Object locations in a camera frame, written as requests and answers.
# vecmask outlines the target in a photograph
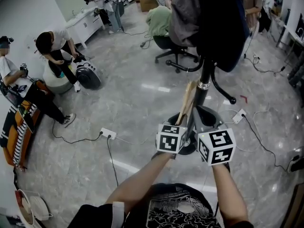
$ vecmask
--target white power strip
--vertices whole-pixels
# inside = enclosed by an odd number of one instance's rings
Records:
[[[104,136],[106,138],[110,135],[112,140],[114,140],[116,138],[116,133],[112,132],[112,131],[110,131],[110,130],[108,130],[106,128],[102,128],[100,130],[100,133],[101,133],[102,136]]]
[[[246,115],[246,112],[243,109],[240,109],[239,112],[232,118],[235,124],[238,124],[243,119],[242,114]]]

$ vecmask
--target gray tile floor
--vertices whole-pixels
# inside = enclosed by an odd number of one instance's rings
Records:
[[[138,4],[127,7],[122,17],[125,30],[131,34],[147,30],[145,15]],[[174,68],[165,65],[168,58],[160,59],[156,65],[154,57],[162,50],[154,42],[148,49],[141,49],[139,45],[144,40],[144,34],[97,32],[83,53],[94,57],[92,62],[103,74],[103,88],[82,89],[78,94],[70,90],[56,98],[65,113],[77,114],[74,123],[66,129],[56,124],[56,135],[70,141],[96,138],[104,127],[133,143],[110,141],[119,182],[150,160],[155,153],[158,124],[179,111],[186,84],[200,75],[176,74]],[[267,36],[257,35],[252,41],[247,56],[252,58],[253,54],[262,59],[258,66],[264,70],[278,71],[284,65],[284,53]],[[180,63],[194,66],[187,58]],[[269,107],[268,112],[255,115],[255,122],[263,144],[276,154],[277,163],[285,167],[293,156],[292,150],[303,145],[303,110],[298,94],[286,79],[290,70],[287,67],[274,77],[272,73],[257,72],[248,60],[242,59],[231,73],[220,70],[216,73],[219,85],[237,98],[237,104],[228,105],[214,86],[205,101],[206,106],[219,112],[243,108],[252,124],[253,114]],[[248,97],[247,104],[240,95]],[[221,115],[231,122],[234,113],[225,111]],[[47,202],[54,214],[46,222],[47,227],[64,228],[81,205],[102,205],[116,183],[105,138],[71,145],[52,136],[52,125],[53,120],[45,116],[28,156],[28,170],[20,174],[19,185],[39,192]],[[295,184],[303,181],[303,171],[287,174],[274,167],[273,156],[258,145],[245,120],[230,126],[238,147],[252,151],[236,150],[231,162],[231,172],[247,203],[250,220],[259,228],[279,227]],[[212,170],[201,162],[197,153],[178,156],[157,181],[193,186],[203,192],[215,209]]]

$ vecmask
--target black sleeve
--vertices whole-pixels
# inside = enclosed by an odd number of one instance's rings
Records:
[[[112,225],[112,204],[105,204],[94,207],[85,204],[73,218],[68,228],[78,227],[103,227],[111,228]]]
[[[254,226],[248,222],[248,221],[241,221],[235,225],[233,225],[231,228],[253,228]]]

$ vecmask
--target white cube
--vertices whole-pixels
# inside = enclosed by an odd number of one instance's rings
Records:
[[[236,140],[231,128],[198,135],[198,151],[209,166],[232,160]]]
[[[157,151],[178,153],[186,142],[186,127],[158,125]]]

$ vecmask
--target black hook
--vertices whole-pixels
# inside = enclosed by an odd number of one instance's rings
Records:
[[[212,80],[212,83],[214,84],[215,88],[223,95],[225,96],[230,104],[234,105],[237,100],[235,97],[232,97],[231,95],[229,95],[225,90],[223,90],[217,83],[216,79],[215,79],[215,66],[213,67],[213,70],[211,71],[211,80]]]

